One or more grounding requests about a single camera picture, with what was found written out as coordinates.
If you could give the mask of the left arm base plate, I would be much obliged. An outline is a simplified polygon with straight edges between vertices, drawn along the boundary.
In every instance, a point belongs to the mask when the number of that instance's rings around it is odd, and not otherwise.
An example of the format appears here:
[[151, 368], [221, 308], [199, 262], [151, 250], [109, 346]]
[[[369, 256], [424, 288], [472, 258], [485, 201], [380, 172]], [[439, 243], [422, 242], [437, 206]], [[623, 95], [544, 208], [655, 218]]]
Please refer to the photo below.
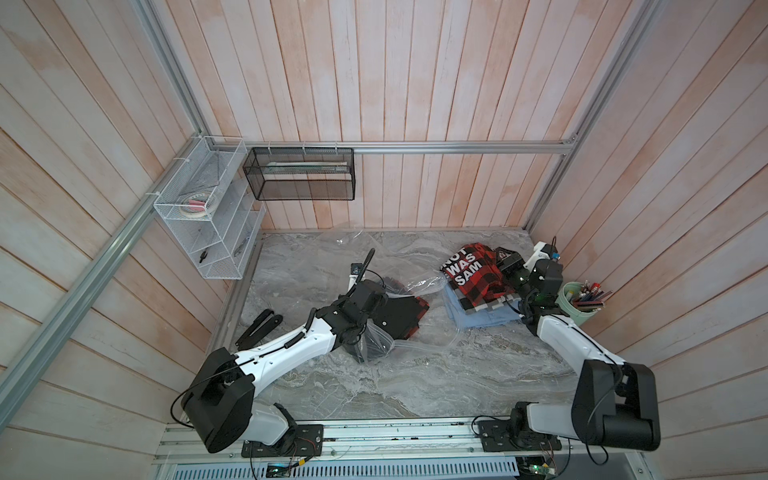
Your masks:
[[324, 426], [322, 424], [300, 424], [290, 427], [275, 445], [245, 441], [241, 449], [242, 458], [272, 457], [315, 457], [322, 453]]

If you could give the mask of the light blue shirt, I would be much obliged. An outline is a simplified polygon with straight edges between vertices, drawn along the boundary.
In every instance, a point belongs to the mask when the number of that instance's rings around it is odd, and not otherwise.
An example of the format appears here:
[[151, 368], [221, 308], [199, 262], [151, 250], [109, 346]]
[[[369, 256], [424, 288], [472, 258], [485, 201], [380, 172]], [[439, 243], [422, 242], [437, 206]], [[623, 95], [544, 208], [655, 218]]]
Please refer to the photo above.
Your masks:
[[446, 284], [442, 290], [448, 317], [459, 330], [490, 328], [521, 319], [520, 298], [517, 295], [473, 306], [458, 290]]

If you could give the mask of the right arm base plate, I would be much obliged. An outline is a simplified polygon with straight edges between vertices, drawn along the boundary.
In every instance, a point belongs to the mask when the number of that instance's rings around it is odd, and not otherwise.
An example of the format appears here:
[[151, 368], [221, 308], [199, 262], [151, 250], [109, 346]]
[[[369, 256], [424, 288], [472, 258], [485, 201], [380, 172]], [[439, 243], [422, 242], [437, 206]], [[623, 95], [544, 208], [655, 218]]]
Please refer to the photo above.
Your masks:
[[482, 417], [473, 422], [472, 430], [487, 453], [559, 452], [563, 449], [556, 436], [518, 429], [510, 420]]

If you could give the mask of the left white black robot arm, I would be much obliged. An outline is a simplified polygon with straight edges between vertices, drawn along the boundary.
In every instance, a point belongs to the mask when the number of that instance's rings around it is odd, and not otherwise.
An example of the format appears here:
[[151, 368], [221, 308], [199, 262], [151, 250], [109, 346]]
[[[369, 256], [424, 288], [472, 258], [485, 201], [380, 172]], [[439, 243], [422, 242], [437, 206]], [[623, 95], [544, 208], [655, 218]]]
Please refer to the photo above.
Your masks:
[[221, 347], [205, 359], [191, 385], [173, 402], [188, 417], [210, 454], [238, 441], [258, 443], [278, 455], [295, 448], [298, 425], [287, 409], [257, 396], [305, 362], [341, 347], [356, 347], [387, 301], [385, 288], [364, 278], [375, 255], [370, 249], [348, 291], [326, 307], [313, 309], [304, 325], [262, 346], [232, 353]]

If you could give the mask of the dark shirt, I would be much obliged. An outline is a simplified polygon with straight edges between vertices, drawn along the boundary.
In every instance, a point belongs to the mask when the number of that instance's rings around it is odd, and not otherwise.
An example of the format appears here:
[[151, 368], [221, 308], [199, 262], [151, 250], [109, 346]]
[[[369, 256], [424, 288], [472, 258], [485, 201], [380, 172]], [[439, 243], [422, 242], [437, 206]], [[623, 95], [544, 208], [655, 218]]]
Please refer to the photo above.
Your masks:
[[401, 282], [381, 277], [388, 299], [374, 314], [374, 323], [395, 340], [407, 340], [419, 329], [419, 322], [430, 309], [422, 297], [412, 294]]

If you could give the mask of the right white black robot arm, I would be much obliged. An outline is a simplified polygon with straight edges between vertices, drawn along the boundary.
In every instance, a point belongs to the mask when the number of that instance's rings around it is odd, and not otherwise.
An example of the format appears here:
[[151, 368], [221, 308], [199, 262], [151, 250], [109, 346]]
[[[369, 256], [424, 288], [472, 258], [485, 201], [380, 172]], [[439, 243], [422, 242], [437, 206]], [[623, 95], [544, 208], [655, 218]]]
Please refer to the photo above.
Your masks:
[[586, 334], [555, 302], [562, 266], [540, 258], [502, 268], [520, 295], [523, 324], [552, 347], [578, 374], [570, 404], [521, 401], [510, 414], [510, 443], [520, 450], [546, 446], [559, 437], [586, 447], [654, 451], [661, 425], [654, 373], [623, 360]]

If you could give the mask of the red black plaid shirt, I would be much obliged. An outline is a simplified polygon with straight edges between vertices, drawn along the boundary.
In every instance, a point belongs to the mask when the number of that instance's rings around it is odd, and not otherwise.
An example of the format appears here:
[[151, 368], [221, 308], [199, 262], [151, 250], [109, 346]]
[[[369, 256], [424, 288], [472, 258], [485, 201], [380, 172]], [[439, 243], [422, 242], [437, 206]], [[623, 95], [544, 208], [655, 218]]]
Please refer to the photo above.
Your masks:
[[440, 271], [473, 306], [515, 295], [497, 266], [495, 252], [482, 243], [464, 245], [443, 263]]

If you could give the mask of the clear plastic vacuum bag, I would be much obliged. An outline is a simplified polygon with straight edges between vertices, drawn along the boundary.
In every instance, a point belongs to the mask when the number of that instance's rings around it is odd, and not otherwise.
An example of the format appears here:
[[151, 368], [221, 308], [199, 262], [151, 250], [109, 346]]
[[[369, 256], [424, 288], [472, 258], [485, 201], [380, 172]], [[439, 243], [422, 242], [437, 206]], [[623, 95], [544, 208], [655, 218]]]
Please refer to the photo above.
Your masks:
[[290, 235], [258, 271], [262, 304], [302, 338], [298, 363], [340, 350], [361, 364], [438, 354], [462, 332], [519, 318], [531, 243], [519, 232]]

